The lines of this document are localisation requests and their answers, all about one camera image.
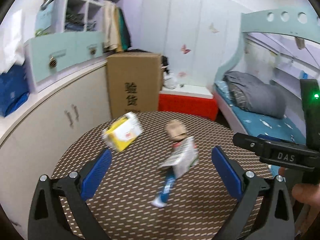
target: round table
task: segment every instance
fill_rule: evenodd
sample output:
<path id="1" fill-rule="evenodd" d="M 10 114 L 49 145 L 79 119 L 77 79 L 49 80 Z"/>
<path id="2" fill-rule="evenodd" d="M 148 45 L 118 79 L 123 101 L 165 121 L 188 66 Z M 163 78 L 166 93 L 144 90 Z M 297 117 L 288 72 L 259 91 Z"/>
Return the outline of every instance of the round table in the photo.
<path id="1" fill-rule="evenodd" d="M 112 163 L 96 194 L 87 204 L 111 239 L 169 240 L 212 239 L 236 205 L 228 195 L 211 162 L 211 150 L 220 145 L 230 159 L 245 170 L 270 178 L 266 164 L 253 153 L 233 145 L 233 132 L 210 120 L 173 112 L 138 114 L 144 132 L 121 153 L 112 151 Z M 171 154 L 172 142 L 164 126 L 172 119 L 181 121 L 194 136 L 199 163 L 178 179 L 170 193 L 168 205 L 156 208 L 150 202 L 164 185 L 164 173 L 158 166 Z M 65 152 L 52 178 L 62 178 L 79 171 L 106 147 L 101 131 L 112 121 L 85 133 Z M 82 236 L 66 199 L 61 198 L 66 217 L 75 235 Z M 252 212 L 255 216 L 261 200 Z M 249 218 L 244 232 L 253 224 Z"/>

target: white wardrobe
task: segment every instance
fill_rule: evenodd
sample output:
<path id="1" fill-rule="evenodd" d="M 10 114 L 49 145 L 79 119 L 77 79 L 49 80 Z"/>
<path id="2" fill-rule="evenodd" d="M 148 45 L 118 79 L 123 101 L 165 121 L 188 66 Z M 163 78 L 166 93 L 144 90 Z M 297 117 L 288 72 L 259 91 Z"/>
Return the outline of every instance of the white wardrobe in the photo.
<path id="1" fill-rule="evenodd" d="M 241 13 L 249 12 L 232 0 L 143 0 L 140 49 L 167 56 L 169 69 L 186 73 L 180 83 L 210 86 L 235 53 Z"/>

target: gray blanket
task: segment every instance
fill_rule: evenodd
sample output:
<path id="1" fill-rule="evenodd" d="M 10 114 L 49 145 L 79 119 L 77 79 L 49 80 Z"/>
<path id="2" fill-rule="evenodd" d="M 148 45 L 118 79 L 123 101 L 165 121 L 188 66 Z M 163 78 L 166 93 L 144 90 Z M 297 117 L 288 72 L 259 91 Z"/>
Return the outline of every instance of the gray blanket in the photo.
<path id="1" fill-rule="evenodd" d="M 279 119 L 284 117 L 285 98 L 276 86 L 265 84 L 255 76 L 239 71 L 226 72 L 224 80 L 241 109 Z"/>

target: human hand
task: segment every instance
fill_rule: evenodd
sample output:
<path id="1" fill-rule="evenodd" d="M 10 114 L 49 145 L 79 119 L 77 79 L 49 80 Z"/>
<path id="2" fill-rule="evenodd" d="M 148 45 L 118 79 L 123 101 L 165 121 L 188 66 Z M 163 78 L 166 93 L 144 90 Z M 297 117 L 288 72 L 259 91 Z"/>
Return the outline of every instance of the human hand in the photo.
<path id="1" fill-rule="evenodd" d="M 279 169 L 279 175 L 284 177 L 284 171 L 285 168 L 281 167 Z M 304 234 L 320 212 L 320 185 L 296 184 L 292 189 L 292 197 L 300 203 L 310 205 L 308 216 L 299 228 Z"/>

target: yellow package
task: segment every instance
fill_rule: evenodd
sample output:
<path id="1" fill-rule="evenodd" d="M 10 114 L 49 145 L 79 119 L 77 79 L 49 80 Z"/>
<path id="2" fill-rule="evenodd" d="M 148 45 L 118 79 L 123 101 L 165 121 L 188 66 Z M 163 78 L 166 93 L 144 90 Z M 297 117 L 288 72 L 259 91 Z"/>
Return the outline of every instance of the yellow package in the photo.
<path id="1" fill-rule="evenodd" d="M 141 133 L 143 129 L 138 118 L 132 112 L 116 120 L 110 127 L 102 131 L 102 139 L 106 145 L 118 152 L 126 149 Z"/>

